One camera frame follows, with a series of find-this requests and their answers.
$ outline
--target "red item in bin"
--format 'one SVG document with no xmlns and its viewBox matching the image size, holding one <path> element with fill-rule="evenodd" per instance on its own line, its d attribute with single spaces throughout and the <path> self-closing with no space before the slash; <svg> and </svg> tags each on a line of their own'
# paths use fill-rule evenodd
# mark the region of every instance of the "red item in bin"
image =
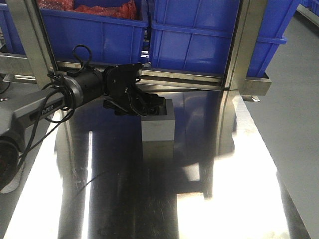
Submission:
<svg viewBox="0 0 319 239">
<path fill-rule="evenodd" d="M 73 10 L 74 0 L 38 0 L 39 8 L 47 8 L 53 10 Z"/>
<path fill-rule="evenodd" d="M 134 0 L 130 0 L 129 2 L 122 4 L 120 7 L 88 7 L 80 5 L 74 11 L 137 20 L 137 8 Z"/>
<path fill-rule="evenodd" d="M 37 0 L 39 8 L 53 10 L 76 11 L 101 16 L 112 16 L 117 18 L 126 18 L 138 20 L 137 8 L 134 0 L 122 4 L 120 7 L 88 7 L 80 5 L 74 9 L 74 0 Z"/>
</svg>

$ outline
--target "metal frame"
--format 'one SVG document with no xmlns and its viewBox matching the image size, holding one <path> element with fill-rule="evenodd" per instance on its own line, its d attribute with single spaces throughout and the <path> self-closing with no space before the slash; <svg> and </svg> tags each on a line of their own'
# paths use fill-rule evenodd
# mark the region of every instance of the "metal frame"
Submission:
<svg viewBox="0 0 319 239">
<path fill-rule="evenodd" d="M 42 88 L 50 82 L 48 72 L 56 71 L 57 66 L 36 0 L 7 0 L 6 4 L 33 75 Z"/>
<path fill-rule="evenodd" d="M 302 6 L 299 4 L 297 11 L 300 12 L 303 16 L 308 18 L 312 23 L 314 23 L 316 26 L 319 27 L 319 16 L 314 14 L 312 11 L 310 11 L 308 8 L 305 6 Z"/>
<path fill-rule="evenodd" d="M 77 63 L 55 61 L 36 0 L 6 2 L 26 52 L 26 56 L 0 53 L 1 73 L 14 75 L 7 80 L 36 80 L 41 87 L 49 82 L 48 71 L 79 68 Z M 267 2 L 268 0 L 241 0 L 224 77 L 144 68 L 141 71 L 140 84 L 150 91 L 239 90 L 245 95 L 265 95 L 271 85 L 270 79 L 267 76 L 246 78 L 246 75 Z"/>
</svg>

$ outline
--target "gray block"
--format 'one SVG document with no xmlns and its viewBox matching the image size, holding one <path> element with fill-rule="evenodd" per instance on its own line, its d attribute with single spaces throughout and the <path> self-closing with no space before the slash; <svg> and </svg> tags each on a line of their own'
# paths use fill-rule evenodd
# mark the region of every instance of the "gray block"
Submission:
<svg viewBox="0 0 319 239">
<path fill-rule="evenodd" d="M 174 141 L 143 142 L 143 161 L 148 165 L 172 163 L 173 152 Z"/>
<path fill-rule="evenodd" d="M 166 99 L 166 114 L 141 117 L 142 141 L 174 141 L 175 114 L 173 100 Z"/>
</svg>

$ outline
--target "metal post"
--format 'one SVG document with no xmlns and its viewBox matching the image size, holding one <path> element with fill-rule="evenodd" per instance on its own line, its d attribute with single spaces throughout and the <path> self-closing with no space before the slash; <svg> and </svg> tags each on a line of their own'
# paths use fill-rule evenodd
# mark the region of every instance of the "metal post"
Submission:
<svg viewBox="0 0 319 239">
<path fill-rule="evenodd" d="M 215 156 L 228 154 L 234 150 L 233 130 L 236 112 L 233 99 L 238 91 L 223 91 L 217 117 Z"/>
<path fill-rule="evenodd" d="M 224 86 L 242 91 L 268 0 L 241 0 Z"/>
<path fill-rule="evenodd" d="M 49 71 L 57 70 L 36 0 L 6 0 L 26 56 L 40 88 L 50 82 Z"/>
</svg>

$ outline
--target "robotic arm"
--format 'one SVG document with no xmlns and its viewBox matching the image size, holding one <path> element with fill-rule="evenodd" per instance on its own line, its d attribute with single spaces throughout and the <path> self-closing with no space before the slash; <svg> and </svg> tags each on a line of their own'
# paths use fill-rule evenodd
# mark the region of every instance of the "robotic arm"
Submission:
<svg viewBox="0 0 319 239">
<path fill-rule="evenodd" d="M 110 66 L 103 73 L 84 65 L 77 72 L 55 76 L 42 91 L 0 103 L 0 191 L 14 178 L 25 157 L 40 142 L 32 145 L 40 119 L 62 109 L 69 110 L 58 125 L 67 121 L 77 107 L 104 95 L 103 107 L 117 115 L 156 115 L 165 106 L 165 98 L 148 94 L 136 86 L 142 64 Z M 26 145 L 25 129 L 33 126 Z"/>
</svg>

